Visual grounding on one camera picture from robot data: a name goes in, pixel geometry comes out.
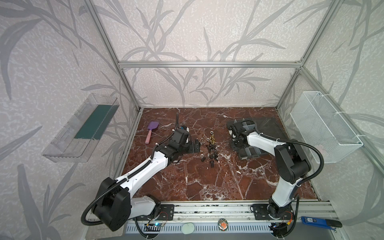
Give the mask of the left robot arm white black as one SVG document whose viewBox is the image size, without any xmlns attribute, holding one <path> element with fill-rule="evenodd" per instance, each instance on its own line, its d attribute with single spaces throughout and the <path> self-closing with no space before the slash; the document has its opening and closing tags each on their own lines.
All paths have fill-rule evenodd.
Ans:
<svg viewBox="0 0 384 240">
<path fill-rule="evenodd" d="M 136 192 L 154 175 L 184 154 L 200 152 L 199 140 L 174 148 L 172 144 L 156 146 L 153 153 L 130 172 L 112 179 L 104 179 L 96 198 L 83 212 L 82 224 L 106 225 L 111 231 L 120 229 L 126 221 L 140 216 L 156 216 L 160 202 L 153 197 L 135 198 Z"/>
</svg>

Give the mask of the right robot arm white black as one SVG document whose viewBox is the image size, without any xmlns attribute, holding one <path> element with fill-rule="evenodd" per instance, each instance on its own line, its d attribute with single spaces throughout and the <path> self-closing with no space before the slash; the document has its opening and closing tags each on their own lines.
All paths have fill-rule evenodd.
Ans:
<svg viewBox="0 0 384 240">
<path fill-rule="evenodd" d="M 229 130 L 229 134 L 231 143 L 238 149 L 256 147 L 275 156 L 279 181 L 266 211 L 269 218 L 281 219 L 290 210 L 298 188 L 309 179 L 307 173 L 312 166 L 303 148 L 317 149 L 306 143 L 275 139 L 256 131 L 240 133 Z"/>
</svg>

